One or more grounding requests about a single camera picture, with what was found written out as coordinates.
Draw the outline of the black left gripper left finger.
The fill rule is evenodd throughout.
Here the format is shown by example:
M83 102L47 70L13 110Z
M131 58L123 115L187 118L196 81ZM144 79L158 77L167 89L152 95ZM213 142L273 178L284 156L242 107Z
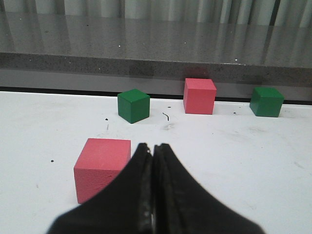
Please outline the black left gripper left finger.
M151 234L152 156L140 143L121 173L102 191L60 215L50 234Z

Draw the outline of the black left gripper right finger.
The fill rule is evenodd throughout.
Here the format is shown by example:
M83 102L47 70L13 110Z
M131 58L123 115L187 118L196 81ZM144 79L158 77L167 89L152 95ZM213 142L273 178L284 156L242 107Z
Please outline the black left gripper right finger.
M158 234L262 234L256 223L207 192L170 145L154 147L153 189Z

